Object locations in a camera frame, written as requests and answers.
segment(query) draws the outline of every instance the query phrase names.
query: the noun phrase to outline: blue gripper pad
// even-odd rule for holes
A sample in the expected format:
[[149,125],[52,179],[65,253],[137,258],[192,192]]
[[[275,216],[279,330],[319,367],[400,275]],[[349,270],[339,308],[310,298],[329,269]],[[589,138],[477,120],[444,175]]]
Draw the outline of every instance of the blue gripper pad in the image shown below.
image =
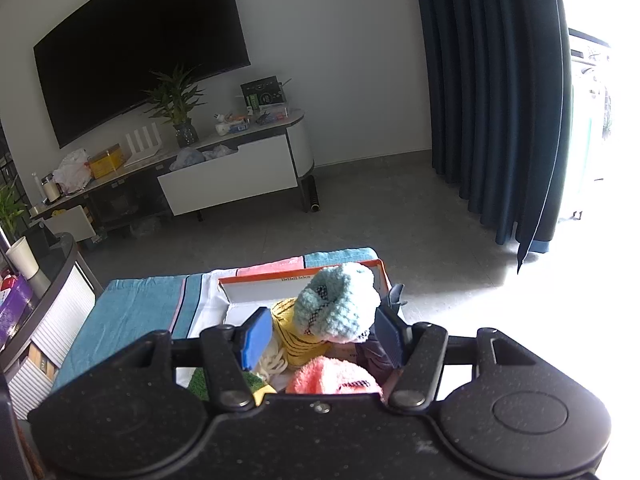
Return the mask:
[[236,328],[234,353],[242,370],[255,368],[272,333],[271,311],[265,306],[258,308],[242,326]]
[[394,368],[403,367],[412,352],[412,329],[385,304],[376,309],[376,336]]

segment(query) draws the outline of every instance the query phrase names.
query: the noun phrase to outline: yellow striped cloth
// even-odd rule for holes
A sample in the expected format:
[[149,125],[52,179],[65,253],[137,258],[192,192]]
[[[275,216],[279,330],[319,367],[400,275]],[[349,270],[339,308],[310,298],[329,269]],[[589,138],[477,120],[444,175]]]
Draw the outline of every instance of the yellow striped cloth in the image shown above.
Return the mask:
[[331,343],[314,335],[299,334],[293,325],[293,306],[296,298],[282,300],[271,307],[273,329],[278,334],[292,366],[307,364],[314,357],[324,355]]

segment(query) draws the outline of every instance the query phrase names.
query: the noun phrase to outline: purple box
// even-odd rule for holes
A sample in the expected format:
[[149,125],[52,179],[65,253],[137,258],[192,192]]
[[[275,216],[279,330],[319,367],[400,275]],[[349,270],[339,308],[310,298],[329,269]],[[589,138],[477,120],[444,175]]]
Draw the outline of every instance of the purple box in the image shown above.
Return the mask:
[[16,324],[20,320],[20,316],[24,313],[33,296],[33,290],[29,282],[20,275],[11,292],[0,305],[0,348],[2,345],[15,335]]

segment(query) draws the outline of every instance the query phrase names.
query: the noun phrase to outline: baseboard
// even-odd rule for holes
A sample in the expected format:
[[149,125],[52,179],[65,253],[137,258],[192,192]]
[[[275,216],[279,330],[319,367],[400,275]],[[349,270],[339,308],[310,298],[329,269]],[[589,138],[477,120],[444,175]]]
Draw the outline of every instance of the baseboard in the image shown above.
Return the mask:
[[431,150],[417,150],[416,152],[395,153],[393,155],[372,156],[345,162],[334,162],[323,166],[316,166],[314,176],[324,178],[423,163],[431,165]]

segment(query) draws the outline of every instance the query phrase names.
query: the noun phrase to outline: dark blue curtain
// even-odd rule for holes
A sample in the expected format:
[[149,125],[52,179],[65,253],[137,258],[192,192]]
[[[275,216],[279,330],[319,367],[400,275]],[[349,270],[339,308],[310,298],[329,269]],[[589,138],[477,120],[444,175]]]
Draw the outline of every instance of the dark blue curtain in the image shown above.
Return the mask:
[[571,131],[561,0],[419,0],[432,165],[468,209],[511,238],[518,269],[553,237]]

